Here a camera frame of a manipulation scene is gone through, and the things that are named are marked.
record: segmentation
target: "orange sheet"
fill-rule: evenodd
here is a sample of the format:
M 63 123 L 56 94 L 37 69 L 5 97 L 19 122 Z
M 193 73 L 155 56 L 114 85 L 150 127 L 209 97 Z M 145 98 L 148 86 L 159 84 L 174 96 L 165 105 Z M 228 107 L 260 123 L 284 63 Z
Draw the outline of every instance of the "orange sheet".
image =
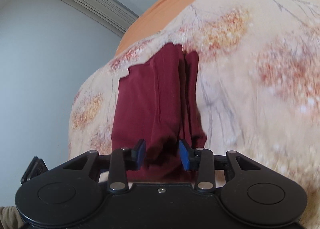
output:
M 124 34 L 116 55 L 133 43 L 162 30 L 194 0 L 159 0 L 139 17 Z

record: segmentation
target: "silver screw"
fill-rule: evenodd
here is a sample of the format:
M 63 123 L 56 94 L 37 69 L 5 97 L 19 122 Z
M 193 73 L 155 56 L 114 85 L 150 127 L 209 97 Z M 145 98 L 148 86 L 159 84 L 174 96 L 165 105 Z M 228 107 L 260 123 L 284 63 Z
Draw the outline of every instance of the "silver screw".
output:
M 165 188 L 158 188 L 158 193 L 165 193 L 167 190 Z
M 213 184 L 208 181 L 203 181 L 198 184 L 198 188 L 202 190 L 211 189 L 213 188 Z
M 110 188 L 112 190 L 121 190 L 125 188 L 125 184 L 122 182 L 113 182 L 111 183 Z

